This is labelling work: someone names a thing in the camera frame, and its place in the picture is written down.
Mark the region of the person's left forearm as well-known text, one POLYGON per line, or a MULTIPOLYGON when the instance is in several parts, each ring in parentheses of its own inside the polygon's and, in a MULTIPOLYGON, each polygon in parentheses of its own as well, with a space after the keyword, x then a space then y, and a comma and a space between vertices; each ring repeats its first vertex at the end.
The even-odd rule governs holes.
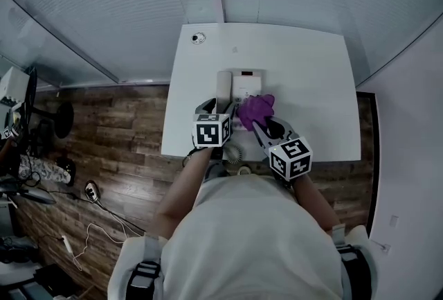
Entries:
POLYGON ((191 212, 199 193, 212 148, 195 152, 163 196, 151 222, 150 233, 170 239, 181 221, 191 212))

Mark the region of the white box on stand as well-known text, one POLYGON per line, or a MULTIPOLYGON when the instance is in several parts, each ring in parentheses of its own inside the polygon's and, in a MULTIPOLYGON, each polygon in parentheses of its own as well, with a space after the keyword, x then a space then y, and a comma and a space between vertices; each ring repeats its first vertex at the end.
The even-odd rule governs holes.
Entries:
POLYGON ((30 76, 11 67, 0 79, 0 103, 13 108, 25 101, 30 76))

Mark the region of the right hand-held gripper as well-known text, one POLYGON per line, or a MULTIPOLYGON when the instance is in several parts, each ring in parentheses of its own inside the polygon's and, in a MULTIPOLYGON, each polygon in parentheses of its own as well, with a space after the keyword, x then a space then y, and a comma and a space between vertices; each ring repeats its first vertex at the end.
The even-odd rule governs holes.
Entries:
POLYGON ((266 117, 266 126, 256 120, 252 126, 276 179, 293 185, 298 177, 310 172, 313 151, 306 138, 299 137, 288 122, 272 116, 266 117))

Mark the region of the floor power strip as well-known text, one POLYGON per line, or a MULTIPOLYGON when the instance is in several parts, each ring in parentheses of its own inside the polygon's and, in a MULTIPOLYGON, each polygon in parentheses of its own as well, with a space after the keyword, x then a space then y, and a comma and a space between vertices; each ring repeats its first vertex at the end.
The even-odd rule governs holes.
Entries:
POLYGON ((96 204, 100 201, 100 191, 97 184, 93 180, 89 180, 85 187, 84 193, 88 199, 93 204, 96 204))

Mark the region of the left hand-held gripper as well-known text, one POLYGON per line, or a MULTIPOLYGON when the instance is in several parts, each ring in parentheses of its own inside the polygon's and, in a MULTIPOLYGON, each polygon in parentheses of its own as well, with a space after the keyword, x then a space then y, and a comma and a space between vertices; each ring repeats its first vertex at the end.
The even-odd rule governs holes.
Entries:
POLYGON ((211 159, 222 160, 223 147, 231 136, 231 119, 238 104, 230 102, 225 114, 212 114, 216 104, 217 99, 211 98, 196 107, 192 139, 195 148, 213 148, 211 159))

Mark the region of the black frame on stand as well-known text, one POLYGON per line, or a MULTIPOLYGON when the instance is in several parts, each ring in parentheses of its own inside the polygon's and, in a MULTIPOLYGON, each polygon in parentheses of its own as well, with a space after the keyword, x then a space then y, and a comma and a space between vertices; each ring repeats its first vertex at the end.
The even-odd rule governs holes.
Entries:
POLYGON ((37 89, 37 70, 35 66, 30 66, 24 71, 28 75, 29 80, 26 88, 25 100, 20 108, 23 137, 20 146, 24 152, 33 156, 36 150, 37 130, 30 129, 29 124, 33 114, 35 102, 35 94, 37 89))

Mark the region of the person's right forearm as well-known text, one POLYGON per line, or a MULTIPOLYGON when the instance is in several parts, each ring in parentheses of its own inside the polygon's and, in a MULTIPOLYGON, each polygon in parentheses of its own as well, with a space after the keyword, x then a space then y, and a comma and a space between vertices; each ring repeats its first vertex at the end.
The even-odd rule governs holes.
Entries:
POLYGON ((328 234, 340 220, 327 200, 316 188, 308 174, 298 177, 293 183, 293 193, 299 205, 317 221, 320 228, 328 234))

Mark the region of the black round-base stand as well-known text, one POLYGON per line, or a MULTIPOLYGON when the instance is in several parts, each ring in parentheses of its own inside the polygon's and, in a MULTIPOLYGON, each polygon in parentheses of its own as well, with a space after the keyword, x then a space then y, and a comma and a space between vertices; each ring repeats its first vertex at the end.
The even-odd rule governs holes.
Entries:
POLYGON ((52 120, 54 122, 54 131, 57 138, 64 139, 69 135, 74 120, 73 106, 70 102, 62 103, 55 113, 43 111, 36 107, 32 108, 32 113, 39 114, 44 118, 52 120))

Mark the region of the beige telephone base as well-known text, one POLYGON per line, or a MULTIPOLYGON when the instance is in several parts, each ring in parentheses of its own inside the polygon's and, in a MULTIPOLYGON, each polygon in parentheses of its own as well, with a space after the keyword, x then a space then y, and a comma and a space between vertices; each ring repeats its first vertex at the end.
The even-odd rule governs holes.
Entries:
POLYGON ((235 104, 234 131, 246 131, 237 115, 237 110, 249 96, 257 96, 262 93, 262 74, 263 70, 236 69, 232 71, 231 96, 232 102, 235 104))

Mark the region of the person's white shirt torso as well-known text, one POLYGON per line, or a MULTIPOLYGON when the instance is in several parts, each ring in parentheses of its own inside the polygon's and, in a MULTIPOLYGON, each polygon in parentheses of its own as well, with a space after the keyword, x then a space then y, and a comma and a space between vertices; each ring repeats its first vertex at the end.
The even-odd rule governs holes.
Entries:
POLYGON ((374 300, 363 226, 328 234, 285 188, 257 175, 205 182, 170 239, 127 239, 107 300, 374 300))

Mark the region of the glass partition panel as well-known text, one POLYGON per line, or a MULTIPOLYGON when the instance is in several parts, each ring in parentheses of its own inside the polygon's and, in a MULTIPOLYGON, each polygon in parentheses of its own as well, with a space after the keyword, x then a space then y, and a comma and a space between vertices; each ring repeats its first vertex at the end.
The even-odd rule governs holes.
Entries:
POLYGON ((13 0, 0 0, 0 76, 12 65, 34 66, 41 80, 56 87, 115 85, 13 0))

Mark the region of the purple cloth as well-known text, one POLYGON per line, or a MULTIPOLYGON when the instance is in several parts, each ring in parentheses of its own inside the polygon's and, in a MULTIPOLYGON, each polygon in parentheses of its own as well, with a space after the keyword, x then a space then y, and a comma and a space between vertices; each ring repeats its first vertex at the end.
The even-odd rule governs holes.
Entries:
POLYGON ((275 97, 271 94, 249 96, 238 108, 237 116, 247 131, 253 130, 253 122, 266 126, 266 118, 274 115, 275 97))

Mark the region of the white table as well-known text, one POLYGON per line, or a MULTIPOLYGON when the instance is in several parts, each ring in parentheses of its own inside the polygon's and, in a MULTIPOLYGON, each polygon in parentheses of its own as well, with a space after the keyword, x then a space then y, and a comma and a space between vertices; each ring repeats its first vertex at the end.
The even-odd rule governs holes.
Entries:
POLYGON ((263 70, 262 93, 275 97, 276 117, 306 138, 315 162, 361 158, 359 110, 344 38, 236 23, 182 27, 165 111, 163 155, 187 155, 196 107, 215 97, 219 71, 236 69, 263 70), (193 44, 190 38, 198 32, 206 40, 193 44))

